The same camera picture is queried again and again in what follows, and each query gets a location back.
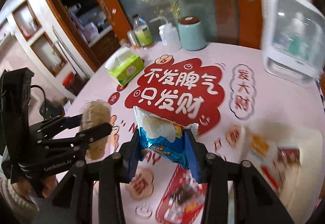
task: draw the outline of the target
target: green bottle label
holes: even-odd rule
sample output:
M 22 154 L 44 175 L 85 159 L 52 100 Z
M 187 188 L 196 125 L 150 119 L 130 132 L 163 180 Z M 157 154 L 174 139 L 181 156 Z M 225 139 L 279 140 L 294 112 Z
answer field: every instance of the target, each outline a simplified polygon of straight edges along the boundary
M 135 31 L 135 34 L 136 34 L 141 46 L 147 46 L 147 45 L 153 43 L 153 39 L 152 39 L 150 30 L 148 27 L 145 27 L 145 28 Z

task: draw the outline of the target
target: brown canister lid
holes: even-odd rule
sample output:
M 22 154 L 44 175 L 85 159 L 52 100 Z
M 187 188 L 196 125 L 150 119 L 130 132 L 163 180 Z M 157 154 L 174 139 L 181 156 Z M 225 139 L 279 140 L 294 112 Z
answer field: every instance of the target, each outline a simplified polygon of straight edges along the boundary
M 200 22 L 200 20 L 198 17 L 191 17 L 191 16 L 183 17 L 179 20 L 179 23 L 182 25 L 192 25 L 192 24 L 196 24 L 199 22 Z

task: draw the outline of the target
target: teal canister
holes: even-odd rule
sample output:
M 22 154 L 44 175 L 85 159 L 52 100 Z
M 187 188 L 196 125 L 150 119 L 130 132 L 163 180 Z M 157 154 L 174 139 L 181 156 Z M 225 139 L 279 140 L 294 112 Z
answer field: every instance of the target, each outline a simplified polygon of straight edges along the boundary
M 184 17 L 179 20 L 178 32 L 183 49 L 197 51 L 206 46 L 202 22 L 198 17 Z

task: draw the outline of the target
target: hand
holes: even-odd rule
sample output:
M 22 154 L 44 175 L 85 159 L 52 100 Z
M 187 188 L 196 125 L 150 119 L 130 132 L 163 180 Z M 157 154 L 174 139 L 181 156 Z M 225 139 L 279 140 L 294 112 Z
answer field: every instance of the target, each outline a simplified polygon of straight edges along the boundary
M 56 176 L 53 175 L 47 177 L 41 180 L 41 182 L 43 184 L 42 194 L 44 197 L 48 197 L 50 194 L 52 194 L 52 192 L 57 186 Z M 17 183 L 12 184 L 12 187 L 14 188 L 17 194 L 30 201 L 29 193 L 31 192 L 32 187 L 27 179 L 20 177 Z

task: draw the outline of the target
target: blue snack wrapper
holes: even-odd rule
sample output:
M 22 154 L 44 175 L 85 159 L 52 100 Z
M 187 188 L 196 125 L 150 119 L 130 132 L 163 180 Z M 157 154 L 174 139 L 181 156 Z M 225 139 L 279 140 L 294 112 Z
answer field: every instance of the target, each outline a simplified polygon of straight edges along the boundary
M 190 129 L 197 138 L 199 125 L 190 124 L 185 127 L 137 106 L 133 109 L 139 128 L 141 149 L 151 149 L 172 162 L 180 164 L 184 169 L 189 169 L 182 131 Z

